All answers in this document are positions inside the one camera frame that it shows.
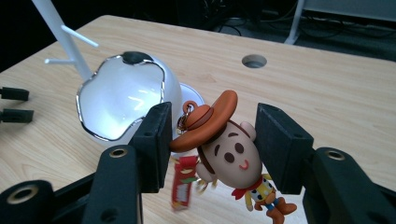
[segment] small cowboy figurine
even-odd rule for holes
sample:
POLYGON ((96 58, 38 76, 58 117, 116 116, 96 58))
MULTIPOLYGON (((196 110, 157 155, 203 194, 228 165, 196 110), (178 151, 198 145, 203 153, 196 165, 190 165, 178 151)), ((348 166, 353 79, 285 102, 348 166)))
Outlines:
POLYGON ((253 144, 254 127, 230 120, 236 104, 235 91, 225 91, 212 106, 186 102, 178 124, 184 133, 171 142, 170 148, 185 152, 197 147, 201 160, 196 166, 198 176, 208 183, 220 180, 235 188, 232 195, 236 200, 245 196, 248 211, 253 210, 253 200, 256 210, 265 206, 273 223, 282 224, 284 216, 297 206, 277 198, 276 189, 268 182, 271 176, 262 175, 262 161, 253 144))

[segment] orange hat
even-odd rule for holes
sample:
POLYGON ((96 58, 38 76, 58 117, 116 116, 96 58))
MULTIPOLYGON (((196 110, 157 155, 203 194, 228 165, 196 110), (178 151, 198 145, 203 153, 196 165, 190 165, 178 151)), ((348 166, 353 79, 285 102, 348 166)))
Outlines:
POLYGON ((235 91, 224 91, 212 106, 197 106, 194 101, 184 103, 184 115, 179 119, 178 128, 185 132, 170 143, 171 150, 185 152, 207 142, 226 125, 237 101, 235 91))

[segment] light wood tabletop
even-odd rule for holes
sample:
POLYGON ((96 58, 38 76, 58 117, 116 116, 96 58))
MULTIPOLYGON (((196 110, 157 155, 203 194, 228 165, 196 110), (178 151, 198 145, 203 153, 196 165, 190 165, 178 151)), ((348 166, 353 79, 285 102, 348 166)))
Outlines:
MULTIPOLYGON (((209 105, 235 90, 234 121, 254 124, 258 103, 279 107, 315 138, 314 148, 345 151, 375 183, 396 190, 396 63, 112 16, 78 31, 100 45, 76 40, 92 71, 127 50, 154 55, 209 105), (267 64, 244 66, 242 59, 251 54, 267 64)), ((78 72, 44 64, 47 58, 66 58, 59 43, 0 74, 0 86, 30 91, 28 102, 1 100, 0 109, 35 111, 31 123, 0 124, 0 191, 34 179, 59 189, 93 173, 106 149, 78 120, 78 72)), ((146 223, 271 223, 265 212, 249 212, 243 200, 235 201, 221 183, 202 195, 193 189, 190 208, 174 212, 173 176, 170 162, 164 189, 143 195, 146 223)), ((298 205, 285 223, 306 223, 303 194, 283 196, 298 205)))

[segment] doll face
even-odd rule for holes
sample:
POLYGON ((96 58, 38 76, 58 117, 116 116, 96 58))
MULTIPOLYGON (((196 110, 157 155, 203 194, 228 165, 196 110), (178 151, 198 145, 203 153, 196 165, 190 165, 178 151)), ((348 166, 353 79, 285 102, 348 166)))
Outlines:
POLYGON ((227 122, 219 138, 203 145, 202 149, 217 178, 229 187, 248 188, 262 174, 262 161, 256 146, 231 122, 227 122))

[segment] red tag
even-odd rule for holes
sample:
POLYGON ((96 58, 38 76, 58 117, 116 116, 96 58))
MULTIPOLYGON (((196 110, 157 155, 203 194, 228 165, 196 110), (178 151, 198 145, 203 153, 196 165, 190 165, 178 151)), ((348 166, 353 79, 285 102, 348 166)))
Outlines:
POLYGON ((191 183, 197 180, 195 166, 197 156, 180 157, 175 162, 175 177, 172 187, 172 207, 183 210, 189 207, 191 183))

